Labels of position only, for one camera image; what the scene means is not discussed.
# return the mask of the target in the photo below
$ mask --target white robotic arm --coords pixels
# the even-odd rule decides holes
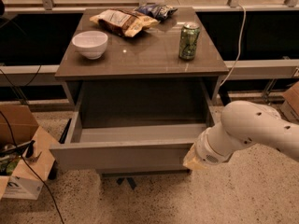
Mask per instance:
[[[193,156],[201,163],[215,165],[256,143],[299,161],[299,125],[281,119],[274,108],[245,101],[224,107],[221,122],[199,135],[193,145]]]

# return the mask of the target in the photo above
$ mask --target speckled floor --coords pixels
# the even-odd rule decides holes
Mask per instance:
[[[222,106],[215,109],[220,114]],[[72,112],[34,112],[59,139]],[[134,177],[132,190],[94,170],[62,171],[47,184],[64,223],[299,223],[299,163],[269,147],[238,151],[229,163],[190,175]],[[43,188],[37,201],[3,199],[0,223],[61,223]]]

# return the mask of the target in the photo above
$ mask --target drawer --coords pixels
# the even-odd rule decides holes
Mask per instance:
[[[185,172],[210,107],[199,77],[84,81],[65,143],[50,151],[64,169],[101,175]]]

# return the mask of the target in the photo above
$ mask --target white bowl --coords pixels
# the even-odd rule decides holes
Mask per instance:
[[[72,39],[76,51],[91,60],[102,56],[107,49],[107,41],[108,36],[100,31],[83,32]]]

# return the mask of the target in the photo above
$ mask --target green can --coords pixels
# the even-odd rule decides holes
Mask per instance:
[[[181,28],[179,42],[179,57],[184,60],[192,60],[196,54],[199,25],[195,22],[187,22]]]

